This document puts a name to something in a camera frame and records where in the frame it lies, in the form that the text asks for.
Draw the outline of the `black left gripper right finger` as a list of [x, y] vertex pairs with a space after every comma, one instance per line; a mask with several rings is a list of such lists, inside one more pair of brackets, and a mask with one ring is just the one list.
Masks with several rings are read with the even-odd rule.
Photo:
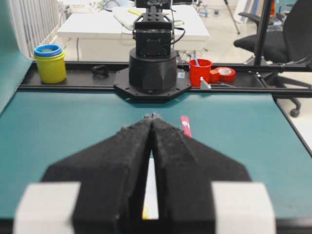
[[168, 234], [274, 234], [276, 221], [263, 183], [240, 162], [152, 121], [159, 219]]

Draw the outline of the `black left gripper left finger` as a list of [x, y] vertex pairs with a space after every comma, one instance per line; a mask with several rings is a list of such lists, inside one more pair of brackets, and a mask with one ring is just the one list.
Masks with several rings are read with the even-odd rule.
[[48, 166], [15, 212], [16, 234], [120, 234], [141, 219], [152, 119]]

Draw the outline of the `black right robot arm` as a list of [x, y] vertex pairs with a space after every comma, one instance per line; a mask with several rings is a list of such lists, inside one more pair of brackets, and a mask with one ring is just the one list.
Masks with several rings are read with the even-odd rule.
[[140, 100], [166, 101], [190, 90], [186, 78], [178, 78], [177, 41], [172, 19], [163, 10], [170, 0], [137, 0], [146, 11], [134, 21], [136, 46], [129, 53], [129, 67], [116, 73], [114, 88]]

